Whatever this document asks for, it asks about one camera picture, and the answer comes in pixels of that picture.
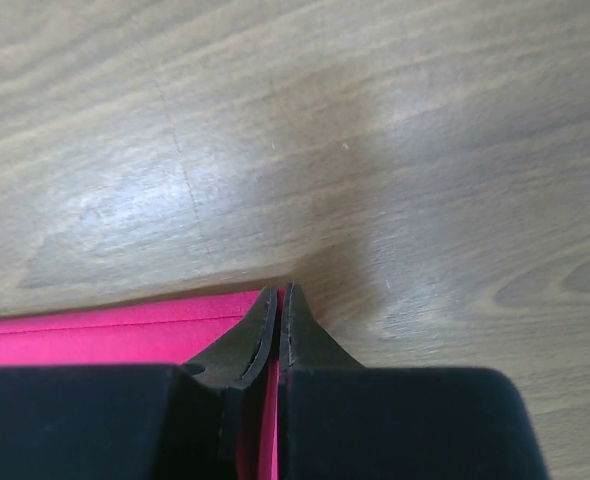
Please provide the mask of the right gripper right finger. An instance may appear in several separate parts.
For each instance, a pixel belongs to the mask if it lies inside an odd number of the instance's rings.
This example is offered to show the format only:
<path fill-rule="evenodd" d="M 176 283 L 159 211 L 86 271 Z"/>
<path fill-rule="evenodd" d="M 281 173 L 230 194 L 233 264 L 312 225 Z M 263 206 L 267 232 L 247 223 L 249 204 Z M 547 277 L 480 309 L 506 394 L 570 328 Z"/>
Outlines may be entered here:
<path fill-rule="evenodd" d="M 539 479 L 513 382 L 479 367 L 368 368 L 314 319 L 302 288 L 281 310 L 283 479 Z"/>

